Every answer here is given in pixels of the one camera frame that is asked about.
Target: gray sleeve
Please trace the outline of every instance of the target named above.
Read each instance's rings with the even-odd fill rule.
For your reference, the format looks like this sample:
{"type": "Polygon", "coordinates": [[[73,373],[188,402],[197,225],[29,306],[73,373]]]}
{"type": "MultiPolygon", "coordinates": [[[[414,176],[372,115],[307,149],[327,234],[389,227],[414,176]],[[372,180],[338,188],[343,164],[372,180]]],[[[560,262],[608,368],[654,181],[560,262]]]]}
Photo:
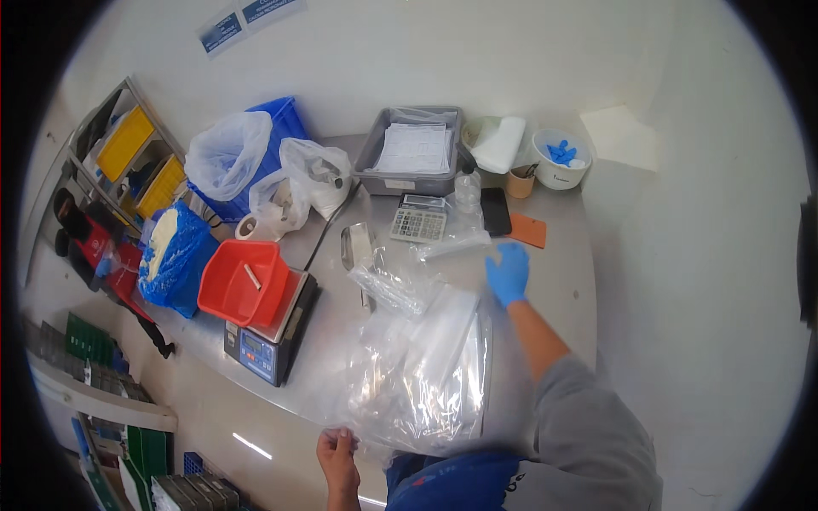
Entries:
{"type": "Polygon", "coordinates": [[[571,474],[599,509],[660,509],[653,443],[616,392],[599,388],[582,361],[573,354],[558,360],[535,397],[541,463],[571,474]]]}

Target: plastic bottle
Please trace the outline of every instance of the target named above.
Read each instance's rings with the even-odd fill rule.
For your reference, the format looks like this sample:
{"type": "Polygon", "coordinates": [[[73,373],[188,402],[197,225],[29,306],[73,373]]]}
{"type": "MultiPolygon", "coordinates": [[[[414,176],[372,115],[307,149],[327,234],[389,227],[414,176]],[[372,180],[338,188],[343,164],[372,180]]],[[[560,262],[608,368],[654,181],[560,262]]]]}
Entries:
{"type": "Polygon", "coordinates": [[[457,151],[465,162],[455,175],[455,203],[461,212],[474,213],[480,207],[480,174],[474,171],[477,162],[460,142],[457,142],[457,151]]]}

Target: label sticker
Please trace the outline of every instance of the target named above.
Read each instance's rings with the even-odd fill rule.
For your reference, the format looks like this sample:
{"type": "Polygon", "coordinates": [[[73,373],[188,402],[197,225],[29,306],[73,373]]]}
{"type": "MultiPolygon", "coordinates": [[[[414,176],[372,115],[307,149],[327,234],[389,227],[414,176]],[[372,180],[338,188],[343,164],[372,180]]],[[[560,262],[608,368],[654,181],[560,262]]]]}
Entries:
{"type": "Polygon", "coordinates": [[[304,0],[241,0],[239,6],[250,32],[307,8],[304,0]]]}
{"type": "Polygon", "coordinates": [[[222,9],[216,16],[196,30],[196,37],[212,60],[229,47],[247,37],[239,16],[231,8],[222,9]]]}
{"type": "Polygon", "coordinates": [[[396,188],[398,190],[414,190],[414,181],[398,181],[397,179],[384,179],[384,186],[387,188],[396,188]]]}

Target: smartphone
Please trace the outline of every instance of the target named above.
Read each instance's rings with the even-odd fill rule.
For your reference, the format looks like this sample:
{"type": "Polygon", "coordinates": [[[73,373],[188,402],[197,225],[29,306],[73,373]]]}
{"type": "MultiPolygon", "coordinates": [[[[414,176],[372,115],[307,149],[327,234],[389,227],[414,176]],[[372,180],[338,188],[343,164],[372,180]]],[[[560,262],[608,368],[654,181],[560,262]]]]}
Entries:
{"type": "Polygon", "coordinates": [[[488,235],[494,238],[511,233],[511,218],[505,190],[483,188],[480,191],[480,206],[483,208],[483,224],[488,235]]]}

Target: paper document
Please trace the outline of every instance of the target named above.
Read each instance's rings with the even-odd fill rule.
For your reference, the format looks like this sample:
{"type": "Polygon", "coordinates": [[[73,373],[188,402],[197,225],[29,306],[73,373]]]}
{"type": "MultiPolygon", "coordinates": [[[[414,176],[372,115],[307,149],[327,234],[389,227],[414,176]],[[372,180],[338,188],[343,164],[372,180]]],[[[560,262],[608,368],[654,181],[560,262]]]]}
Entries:
{"type": "Polygon", "coordinates": [[[382,173],[445,174],[449,172],[452,130],[446,124],[389,125],[384,149],[373,170],[382,173]]]}

